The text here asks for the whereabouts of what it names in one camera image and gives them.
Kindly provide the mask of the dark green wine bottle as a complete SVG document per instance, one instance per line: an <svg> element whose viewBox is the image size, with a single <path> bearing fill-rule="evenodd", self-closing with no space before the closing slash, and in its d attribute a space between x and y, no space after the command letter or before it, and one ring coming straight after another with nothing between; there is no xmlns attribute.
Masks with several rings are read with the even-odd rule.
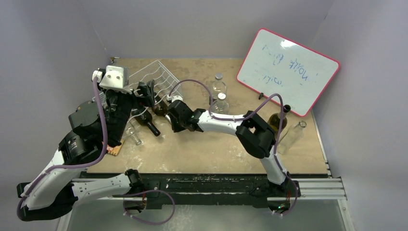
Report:
<svg viewBox="0 0 408 231"><path fill-rule="evenodd" d="M136 119L136 121L142 125L146 126L154 136L158 137L161 132L159 129L153 124L153 117L147 110L135 110L131 112L131 115Z"/></svg>

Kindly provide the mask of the round clear bottle silver cap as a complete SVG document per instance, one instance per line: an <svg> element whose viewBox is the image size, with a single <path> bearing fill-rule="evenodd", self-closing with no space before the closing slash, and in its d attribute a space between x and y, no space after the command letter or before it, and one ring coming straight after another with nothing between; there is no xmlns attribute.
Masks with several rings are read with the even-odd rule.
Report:
<svg viewBox="0 0 408 231"><path fill-rule="evenodd" d="M219 93L217 95L217 98L213 102L211 106L211 111L212 113L216 114L224 114L227 115L229 113L229 103L226 100L226 94L225 93Z"/></svg>

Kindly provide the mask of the tall clear bottle silver cap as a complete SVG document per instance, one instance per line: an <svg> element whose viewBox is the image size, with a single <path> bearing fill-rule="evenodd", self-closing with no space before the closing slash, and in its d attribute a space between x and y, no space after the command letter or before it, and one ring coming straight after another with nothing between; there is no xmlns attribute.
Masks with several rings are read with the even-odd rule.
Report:
<svg viewBox="0 0 408 231"><path fill-rule="evenodd" d="M211 91L211 96L209 97L209 104L217 99L219 93L227 94L227 86L223 82L223 74L216 73L215 79L210 83L209 89Z"/></svg>

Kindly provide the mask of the dark wine bottle foil neck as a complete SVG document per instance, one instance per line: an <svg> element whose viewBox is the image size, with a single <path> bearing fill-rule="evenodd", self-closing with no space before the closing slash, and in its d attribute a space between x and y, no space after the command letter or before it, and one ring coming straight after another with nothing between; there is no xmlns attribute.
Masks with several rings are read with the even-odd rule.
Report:
<svg viewBox="0 0 408 231"><path fill-rule="evenodd" d="M271 126L272 130L274 131L275 136L277 136L280 123L281 123L281 130L285 129L287 126L287 114L291 111L291 106L286 104L283 106L283 115L281 112L277 112L272 114L268 119L268 124Z"/></svg>

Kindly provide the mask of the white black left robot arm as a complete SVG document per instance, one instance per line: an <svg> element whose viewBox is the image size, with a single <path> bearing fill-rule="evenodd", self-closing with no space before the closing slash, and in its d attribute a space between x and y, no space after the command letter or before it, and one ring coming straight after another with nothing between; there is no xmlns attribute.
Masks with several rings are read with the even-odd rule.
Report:
<svg viewBox="0 0 408 231"><path fill-rule="evenodd" d="M69 116L72 129L59 143L52 160L32 182L17 186L17 216L21 221L52 220L89 201L142 194L145 187L139 172L133 169L110 178L77 181L82 171L103 159L108 147L121 144L131 110L144 103L144 98L133 91L111 90L101 83L93 83L93 89L95 94L105 93L107 107L96 97Z"/></svg>

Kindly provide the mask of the olive wine bottle beige label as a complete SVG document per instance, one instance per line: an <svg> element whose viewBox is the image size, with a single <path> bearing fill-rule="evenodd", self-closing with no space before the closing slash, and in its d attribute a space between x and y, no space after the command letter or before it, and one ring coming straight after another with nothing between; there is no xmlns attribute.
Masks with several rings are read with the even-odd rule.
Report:
<svg viewBox="0 0 408 231"><path fill-rule="evenodd" d="M167 114L167 104L164 101L156 103L152 108L152 111L157 115L164 117L169 123L171 123L171 118Z"/></svg>

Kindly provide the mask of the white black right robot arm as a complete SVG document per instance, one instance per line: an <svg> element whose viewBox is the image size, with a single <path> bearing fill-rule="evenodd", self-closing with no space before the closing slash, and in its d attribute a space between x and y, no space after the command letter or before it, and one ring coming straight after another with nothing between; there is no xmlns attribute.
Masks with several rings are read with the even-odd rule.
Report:
<svg viewBox="0 0 408 231"><path fill-rule="evenodd" d="M167 111L174 132L217 132L237 137L245 151L260 160L271 192L281 196L288 191L287 170L276 155L275 131L255 111L244 115L213 114L205 109L193 111L181 100L173 101Z"/></svg>

